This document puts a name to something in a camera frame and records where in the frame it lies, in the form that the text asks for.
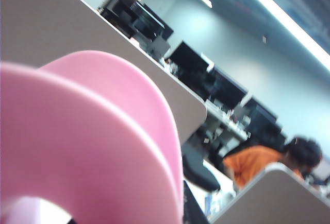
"white desk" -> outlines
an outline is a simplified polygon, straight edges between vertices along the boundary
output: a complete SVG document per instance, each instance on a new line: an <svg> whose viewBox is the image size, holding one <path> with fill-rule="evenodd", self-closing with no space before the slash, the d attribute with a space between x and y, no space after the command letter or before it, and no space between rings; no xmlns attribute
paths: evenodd
<svg viewBox="0 0 330 224"><path fill-rule="evenodd" d="M208 99L205 101L205 107L207 109L207 112L215 116L220 121L220 123L226 126L227 130L231 132L233 136L236 137L238 140L243 142L249 138L249 135L244 130L238 127L232 120L228 118L225 112L220 110L219 107L217 107Z"/></svg>

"ceiling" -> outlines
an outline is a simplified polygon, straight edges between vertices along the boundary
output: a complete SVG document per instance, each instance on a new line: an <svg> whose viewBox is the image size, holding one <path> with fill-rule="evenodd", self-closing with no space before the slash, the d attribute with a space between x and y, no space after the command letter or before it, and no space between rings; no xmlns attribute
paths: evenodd
<svg viewBox="0 0 330 224"><path fill-rule="evenodd" d="M258 0L210 0L213 10L296 61L326 83L330 72ZM274 0L330 53L330 0Z"/></svg>

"computer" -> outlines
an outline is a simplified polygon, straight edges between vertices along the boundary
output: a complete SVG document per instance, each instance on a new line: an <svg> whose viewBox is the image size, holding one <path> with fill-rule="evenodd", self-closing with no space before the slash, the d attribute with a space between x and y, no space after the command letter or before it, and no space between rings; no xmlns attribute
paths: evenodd
<svg viewBox="0 0 330 224"><path fill-rule="evenodd" d="M150 43L146 50L155 60L159 60L170 49L170 44L161 36L157 36L155 40Z"/></svg>
<svg viewBox="0 0 330 224"><path fill-rule="evenodd" d="M181 69L189 72L205 72L206 68L208 67L208 63L202 59L200 54L195 52L183 41L171 54L170 59L175 62Z"/></svg>
<svg viewBox="0 0 330 224"><path fill-rule="evenodd" d="M282 127L276 123L276 119L259 105L250 113L250 119L246 129L251 136L259 139L261 144L267 145L281 133Z"/></svg>
<svg viewBox="0 0 330 224"><path fill-rule="evenodd" d="M164 25L148 12L141 3L135 1L130 9L138 16L133 22L133 27L140 31L144 36L153 41L161 35Z"/></svg>
<svg viewBox="0 0 330 224"><path fill-rule="evenodd" d="M164 31L161 34L161 37L164 40L167 40L173 33L173 29L167 25L148 5L143 4L143 7L151 14L153 15L161 24L164 25Z"/></svg>
<svg viewBox="0 0 330 224"><path fill-rule="evenodd" d="M205 101L209 96L209 81L212 81L206 71L209 64L185 42L175 49L170 59L179 67L179 80Z"/></svg>
<svg viewBox="0 0 330 224"><path fill-rule="evenodd" d="M223 104L223 110L235 108L248 91L226 76L217 67L214 67L210 73L216 77L214 87L210 94L211 101L217 99Z"/></svg>
<svg viewBox="0 0 330 224"><path fill-rule="evenodd" d="M269 115L271 115L275 120L277 120L277 115L273 112L269 111L268 108L266 108L263 104L261 104L259 101L256 100L255 97L252 97L245 105L244 108L248 109L249 112L254 110L256 106L262 107L266 112L268 112Z"/></svg>

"person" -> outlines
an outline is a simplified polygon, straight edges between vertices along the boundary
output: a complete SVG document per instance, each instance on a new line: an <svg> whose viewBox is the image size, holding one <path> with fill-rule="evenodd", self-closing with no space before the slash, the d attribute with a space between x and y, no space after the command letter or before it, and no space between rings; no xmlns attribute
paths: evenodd
<svg viewBox="0 0 330 224"><path fill-rule="evenodd" d="M264 146L253 146L223 159L225 174L241 190L272 162L281 162L298 177L301 171L315 168L322 159L320 146L313 140L295 137L284 147L283 153Z"/></svg>

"black chair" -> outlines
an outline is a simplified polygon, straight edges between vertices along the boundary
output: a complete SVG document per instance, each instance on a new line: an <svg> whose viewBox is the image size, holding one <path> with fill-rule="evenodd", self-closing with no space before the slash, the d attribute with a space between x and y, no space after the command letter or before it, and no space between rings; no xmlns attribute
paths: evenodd
<svg viewBox="0 0 330 224"><path fill-rule="evenodd" d="M220 184L214 175L203 165L203 155L190 144L182 146L183 168L185 177L206 191L220 190Z"/></svg>

